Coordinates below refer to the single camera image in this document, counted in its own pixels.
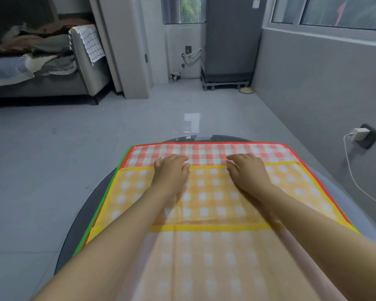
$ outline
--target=human arm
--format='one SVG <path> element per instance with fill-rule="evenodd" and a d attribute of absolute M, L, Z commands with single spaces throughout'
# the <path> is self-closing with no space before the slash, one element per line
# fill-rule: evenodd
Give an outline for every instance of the human arm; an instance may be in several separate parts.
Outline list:
<path fill-rule="evenodd" d="M 234 183 L 277 216 L 349 301 L 376 300 L 376 244 L 273 185 L 261 158 L 227 159 Z"/>
<path fill-rule="evenodd" d="M 152 185 L 55 275 L 33 301 L 114 300 L 146 233 L 188 179 L 188 157 L 155 161 Z"/>

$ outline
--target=left arm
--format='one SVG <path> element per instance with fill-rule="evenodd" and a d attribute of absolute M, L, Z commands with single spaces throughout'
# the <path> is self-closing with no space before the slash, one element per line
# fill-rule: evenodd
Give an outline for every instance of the left arm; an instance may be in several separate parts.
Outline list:
<path fill-rule="evenodd" d="M 32 301 L 114 300 L 146 233 L 188 179 L 188 157 L 155 161 L 152 185 L 55 275 Z"/>

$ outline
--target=green trim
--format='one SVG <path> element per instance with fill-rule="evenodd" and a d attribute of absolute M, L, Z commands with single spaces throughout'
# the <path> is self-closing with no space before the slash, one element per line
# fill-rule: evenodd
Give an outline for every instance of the green trim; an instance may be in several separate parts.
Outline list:
<path fill-rule="evenodd" d="M 88 237 L 88 234 L 89 234 L 90 230 L 91 230 L 92 227 L 93 227 L 93 224 L 94 224 L 94 222 L 95 222 L 95 220 L 96 220 L 96 218 L 97 218 L 97 215 L 99 214 L 99 211 L 100 211 L 100 209 L 102 208 L 103 203 L 105 202 L 105 199 L 106 199 L 106 197 L 107 197 L 107 194 L 109 193 L 109 190 L 110 190 L 111 184 L 113 183 L 113 180 L 114 180 L 114 178 L 115 178 L 115 176 L 116 176 L 116 174 L 117 174 L 117 172 L 118 172 L 118 170 L 119 170 L 121 164 L 122 164 L 123 161 L 125 160 L 125 157 L 126 157 L 127 154 L 131 151 L 132 148 L 133 148 L 133 147 L 131 146 L 131 147 L 125 152 L 124 157 L 121 159 L 120 163 L 118 164 L 118 166 L 117 166 L 117 170 L 115 171 L 113 177 L 111 178 L 111 181 L 110 181 L 109 185 L 107 186 L 106 192 L 105 192 L 105 194 L 103 195 L 103 198 L 102 198 L 102 200 L 100 201 L 100 204 L 99 204 L 99 206 L 97 207 L 96 212 L 95 212 L 95 214 L 93 215 L 93 218 L 90 220 L 90 223 L 89 223 L 88 228 L 85 230 L 85 234 L 84 234 L 84 236 L 82 237 L 81 241 L 80 241 L 79 244 L 78 244 L 78 247 L 76 248 L 74 254 L 72 255 L 73 257 L 74 257 L 77 253 L 79 253 L 79 252 L 81 251 L 82 246 L 84 245 L 85 240 L 86 240 L 86 238 Z"/>

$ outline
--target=table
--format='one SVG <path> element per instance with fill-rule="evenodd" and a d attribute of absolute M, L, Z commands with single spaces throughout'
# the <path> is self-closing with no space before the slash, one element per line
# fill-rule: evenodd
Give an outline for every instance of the table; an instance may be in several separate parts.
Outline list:
<path fill-rule="evenodd" d="M 224 135 L 193 135 L 171 139 L 165 142 L 250 142 L 248 139 L 224 136 Z M 363 211 L 349 198 L 340 188 L 320 174 L 317 170 L 309 167 L 321 183 L 326 187 L 327 191 L 334 198 L 341 210 L 347 215 L 352 224 L 361 232 L 362 235 L 376 242 L 376 226 L 363 213 Z M 106 178 L 97 186 L 90 197 L 81 208 L 75 218 L 63 247 L 58 257 L 55 274 L 72 258 L 79 242 L 81 241 L 86 228 L 95 214 L 103 195 L 106 192 L 112 177 L 117 168 L 115 168 Z"/>

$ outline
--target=black wall socket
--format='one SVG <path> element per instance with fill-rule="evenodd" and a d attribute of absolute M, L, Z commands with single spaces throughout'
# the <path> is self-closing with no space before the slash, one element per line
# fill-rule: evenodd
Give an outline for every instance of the black wall socket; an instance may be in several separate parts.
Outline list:
<path fill-rule="evenodd" d="M 364 149 L 369 149 L 375 142 L 376 142 L 376 129 L 371 127 L 370 125 L 368 124 L 363 124 L 361 126 L 361 128 L 366 128 L 368 129 L 370 132 L 368 134 L 368 136 L 365 137 L 364 140 L 356 140 L 355 142 L 361 147 L 361 148 L 364 148 Z"/>

